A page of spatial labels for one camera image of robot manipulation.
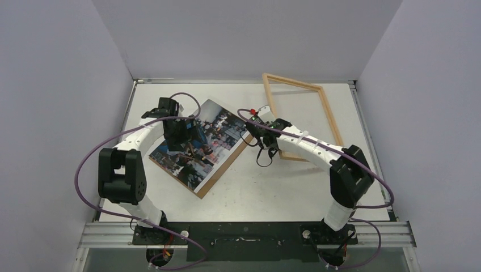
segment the wooden frame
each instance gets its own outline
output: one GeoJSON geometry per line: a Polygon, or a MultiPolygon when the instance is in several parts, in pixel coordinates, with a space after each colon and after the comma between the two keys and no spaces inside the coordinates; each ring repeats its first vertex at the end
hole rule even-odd
{"type": "MultiPolygon", "coordinates": [[[[322,107],[324,108],[324,112],[326,113],[327,121],[329,122],[329,126],[331,127],[332,134],[334,135],[334,140],[336,141],[336,145],[338,146],[344,145],[343,140],[341,138],[341,134],[339,133],[339,129],[337,128],[336,120],[334,119],[334,115],[332,114],[331,106],[329,106],[329,101],[327,100],[326,93],[324,92],[324,89],[321,86],[298,81],[295,79],[284,78],[278,75],[267,74],[267,73],[262,74],[262,80],[264,82],[264,90],[265,90],[265,95],[267,97],[267,103],[269,104],[269,107],[271,107],[271,112],[274,114],[274,117],[276,118],[277,118],[277,110],[274,104],[274,97],[272,95],[271,85],[269,81],[284,83],[287,85],[300,87],[300,88],[304,88],[311,91],[316,91],[319,94],[319,98],[322,102],[322,107]]],[[[283,160],[296,160],[299,162],[306,162],[305,159],[288,152],[280,151],[279,156],[283,160]]]]}

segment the glass pane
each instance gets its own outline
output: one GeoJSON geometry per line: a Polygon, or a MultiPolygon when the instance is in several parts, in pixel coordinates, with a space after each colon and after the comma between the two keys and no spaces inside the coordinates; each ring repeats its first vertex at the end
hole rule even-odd
{"type": "MultiPolygon", "coordinates": [[[[353,265],[369,258],[374,248],[348,248],[346,265],[353,265]]],[[[186,249],[177,249],[171,262],[165,267],[175,267],[187,264],[186,249]]],[[[152,272],[147,269],[145,249],[90,249],[84,272],[152,272]]],[[[204,262],[182,271],[252,271],[252,272],[283,272],[283,271],[326,271],[322,262],[302,263],[298,260],[284,260],[279,262],[204,262]]],[[[408,272],[408,266],[402,248],[383,248],[379,256],[371,263],[358,269],[343,271],[356,272],[408,272]]]]}

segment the white work surface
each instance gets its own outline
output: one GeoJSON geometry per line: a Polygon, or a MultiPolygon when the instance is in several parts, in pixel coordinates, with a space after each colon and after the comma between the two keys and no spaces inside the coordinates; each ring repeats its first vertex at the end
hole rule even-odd
{"type": "MultiPolygon", "coordinates": [[[[316,92],[284,84],[272,84],[280,118],[326,142],[334,143],[326,116],[316,92]]],[[[369,165],[373,161],[363,134],[349,85],[321,84],[328,97],[344,145],[359,146],[369,165]]],[[[161,96],[188,92],[202,104],[213,99],[237,113],[238,108],[260,108],[267,104],[264,86],[247,83],[214,84],[139,84],[133,96],[126,129],[135,127],[142,114],[155,108],[161,96]]],[[[196,109],[188,96],[175,98],[184,107],[184,116],[196,109]]],[[[157,141],[148,154],[160,144],[157,141]]],[[[281,160],[275,156],[271,166],[261,168],[255,159],[258,148],[246,147],[203,199],[199,199],[146,156],[147,195],[171,222],[272,222],[320,221],[332,201],[329,176],[311,163],[281,160]]],[[[268,162],[263,154],[261,163],[268,162]]],[[[359,205],[381,205],[384,198],[375,182],[359,205]]],[[[105,200],[103,208],[117,213],[126,211],[105,200]]],[[[355,213],[356,218],[389,220],[386,209],[355,213]]],[[[100,221],[129,221],[102,214],[100,221]]]]}

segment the gray wall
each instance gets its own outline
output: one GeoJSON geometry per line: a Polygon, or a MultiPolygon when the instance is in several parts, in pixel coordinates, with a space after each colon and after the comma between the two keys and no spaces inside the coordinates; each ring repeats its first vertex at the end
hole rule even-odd
{"type": "Polygon", "coordinates": [[[401,0],[93,0],[134,78],[356,79],[401,0]]]}
{"type": "MultiPolygon", "coordinates": [[[[90,0],[0,3],[0,264],[70,271],[85,221],[73,177],[120,131],[132,86],[90,0]]],[[[94,161],[81,188],[98,201],[94,161]]]]}
{"type": "Polygon", "coordinates": [[[479,271],[481,1],[404,0],[358,81],[424,272],[479,271]]]}

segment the photograph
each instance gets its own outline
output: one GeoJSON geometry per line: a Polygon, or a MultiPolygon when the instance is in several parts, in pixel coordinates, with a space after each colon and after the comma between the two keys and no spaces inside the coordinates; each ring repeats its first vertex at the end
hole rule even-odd
{"type": "Polygon", "coordinates": [[[190,140],[175,145],[164,140],[150,159],[197,193],[242,143],[241,137],[248,135],[244,125],[238,116],[209,99],[198,118],[186,124],[190,140]]]}

